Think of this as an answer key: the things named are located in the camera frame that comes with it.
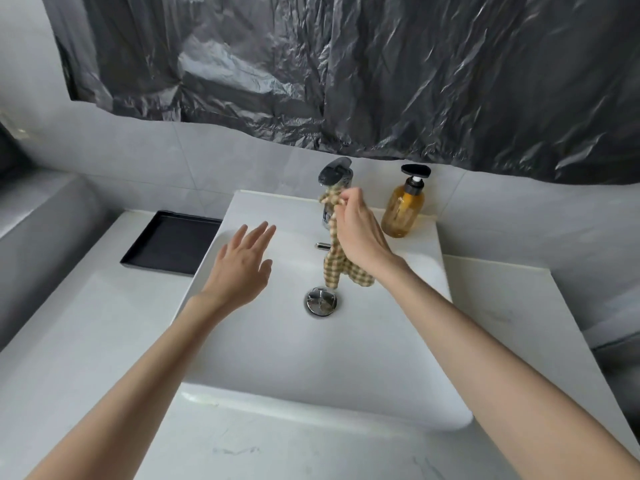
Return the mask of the chrome faucet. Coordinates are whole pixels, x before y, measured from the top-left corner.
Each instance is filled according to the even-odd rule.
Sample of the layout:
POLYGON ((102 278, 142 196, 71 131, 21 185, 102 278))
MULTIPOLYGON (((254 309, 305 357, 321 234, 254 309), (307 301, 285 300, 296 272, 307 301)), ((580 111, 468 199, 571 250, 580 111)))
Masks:
POLYGON ((332 216, 333 205, 323 201, 331 190, 345 189, 351 186, 354 178, 354 171, 351 168, 352 162, 351 158, 341 156, 325 165, 319 173, 318 182, 323 190, 319 202, 324 206, 322 220, 326 229, 330 227, 329 220, 332 216))

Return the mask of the chrome sink drain stopper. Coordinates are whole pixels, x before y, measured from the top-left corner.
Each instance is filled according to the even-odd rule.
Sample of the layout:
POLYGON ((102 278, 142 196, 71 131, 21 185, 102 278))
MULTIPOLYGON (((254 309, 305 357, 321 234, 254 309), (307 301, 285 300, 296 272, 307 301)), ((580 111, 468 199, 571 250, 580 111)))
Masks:
POLYGON ((329 317, 339 306, 339 298, 333 290, 315 287, 304 298, 305 310, 316 319, 329 317))

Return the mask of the person's right hand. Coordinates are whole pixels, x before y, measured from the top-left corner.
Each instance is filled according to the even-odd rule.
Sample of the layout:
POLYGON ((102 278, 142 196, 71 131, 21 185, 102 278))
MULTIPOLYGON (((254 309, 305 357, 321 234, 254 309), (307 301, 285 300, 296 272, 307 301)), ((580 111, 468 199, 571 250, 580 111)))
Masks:
POLYGON ((337 220, 340 244, 350 261, 376 279, 398 263, 372 210, 365 204, 361 220, 337 220))

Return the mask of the person's right forearm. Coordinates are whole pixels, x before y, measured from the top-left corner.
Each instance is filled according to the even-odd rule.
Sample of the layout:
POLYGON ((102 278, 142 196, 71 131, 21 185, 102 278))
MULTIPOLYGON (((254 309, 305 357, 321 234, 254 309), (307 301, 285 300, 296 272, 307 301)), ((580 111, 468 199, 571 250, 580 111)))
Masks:
POLYGON ((523 480, 640 480, 640 461, 601 423, 402 258, 384 253, 366 264, 523 480))

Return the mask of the person's left hand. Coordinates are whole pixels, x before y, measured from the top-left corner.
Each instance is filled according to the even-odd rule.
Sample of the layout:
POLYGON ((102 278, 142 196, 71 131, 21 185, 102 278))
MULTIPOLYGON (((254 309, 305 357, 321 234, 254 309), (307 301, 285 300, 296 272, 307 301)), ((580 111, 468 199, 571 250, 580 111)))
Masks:
POLYGON ((218 252, 210 276, 198 297, 206 302, 215 317, 224 317, 249 304, 266 288, 268 281, 260 281, 258 268, 276 233, 275 225, 268 225, 260 243, 254 249, 241 249, 243 235, 250 232, 242 225, 231 240, 218 252))

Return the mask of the amber soap dispenser bottle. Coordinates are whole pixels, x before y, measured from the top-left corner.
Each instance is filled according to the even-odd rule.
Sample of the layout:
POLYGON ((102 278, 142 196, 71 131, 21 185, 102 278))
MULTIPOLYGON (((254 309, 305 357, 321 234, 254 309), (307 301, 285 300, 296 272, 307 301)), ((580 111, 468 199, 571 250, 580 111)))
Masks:
POLYGON ((424 181, 431 175, 431 168, 423 164, 405 164, 401 171, 408 177, 393 191, 381 220, 382 231, 395 239, 411 231, 426 199, 424 181))

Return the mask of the black rectangular tray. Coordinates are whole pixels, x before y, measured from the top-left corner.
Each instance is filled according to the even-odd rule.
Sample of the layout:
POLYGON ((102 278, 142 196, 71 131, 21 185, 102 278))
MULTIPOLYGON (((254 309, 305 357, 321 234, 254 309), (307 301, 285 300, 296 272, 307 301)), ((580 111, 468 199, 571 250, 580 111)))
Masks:
POLYGON ((157 211, 120 264, 193 277, 221 224, 221 219, 157 211))

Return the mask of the person's left forearm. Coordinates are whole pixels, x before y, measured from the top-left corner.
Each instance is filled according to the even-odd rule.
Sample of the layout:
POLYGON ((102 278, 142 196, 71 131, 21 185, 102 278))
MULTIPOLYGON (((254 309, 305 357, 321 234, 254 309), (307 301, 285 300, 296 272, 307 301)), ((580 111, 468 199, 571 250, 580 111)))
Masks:
POLYGON ((204 341, 233 300, 188 300, 139 360, 57 443, 25 480, 133 480, 204 341))

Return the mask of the checkered beige cloth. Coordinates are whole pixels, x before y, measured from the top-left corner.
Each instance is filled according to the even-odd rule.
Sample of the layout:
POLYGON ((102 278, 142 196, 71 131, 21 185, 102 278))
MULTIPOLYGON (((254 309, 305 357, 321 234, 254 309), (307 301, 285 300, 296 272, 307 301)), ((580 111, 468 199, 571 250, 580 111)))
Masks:
POLYGON ((330 249, 323 262, 325 285, 332 290, 336 290, 339 286, 340 277, 344 274, 361 287, 371 287, 375 282, 373 276, 348 259, 338 238, 334 207, 344 204, 344 200, 341 197, 343 190, 344 186, 341 184, 332 185, 319 199, 319 202, 324 204, 325 209, 328 211, 330 233, 330 249))

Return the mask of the white ceramic sink basin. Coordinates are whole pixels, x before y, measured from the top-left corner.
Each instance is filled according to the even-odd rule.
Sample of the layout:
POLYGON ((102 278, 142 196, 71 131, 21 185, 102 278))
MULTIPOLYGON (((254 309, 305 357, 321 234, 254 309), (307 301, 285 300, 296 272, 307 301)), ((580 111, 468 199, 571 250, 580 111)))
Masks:
POLYGON ((361 287, 342 276, 339 306, 324 319, 304 305, 324 287, 330 243, 315 200, 237 191, 220 229, 180 304, 200 291, 223 244, 241 225, 276 226, 264 257, 268 286, 215 327, 186 382, 223 390, 234 399, 265 397, 270 408, 340 413, 422 429, 466 428, 473 414, 416 329, 381 285, 361 287))

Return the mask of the black plastic sheet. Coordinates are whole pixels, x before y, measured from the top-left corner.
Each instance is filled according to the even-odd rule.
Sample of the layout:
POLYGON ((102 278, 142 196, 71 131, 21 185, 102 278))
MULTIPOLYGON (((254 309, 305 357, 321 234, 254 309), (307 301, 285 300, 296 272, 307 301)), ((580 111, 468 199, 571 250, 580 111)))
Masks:
POLYGON ((640 0, 43 0, 73 100, 279 144, 640 183, 640 0))

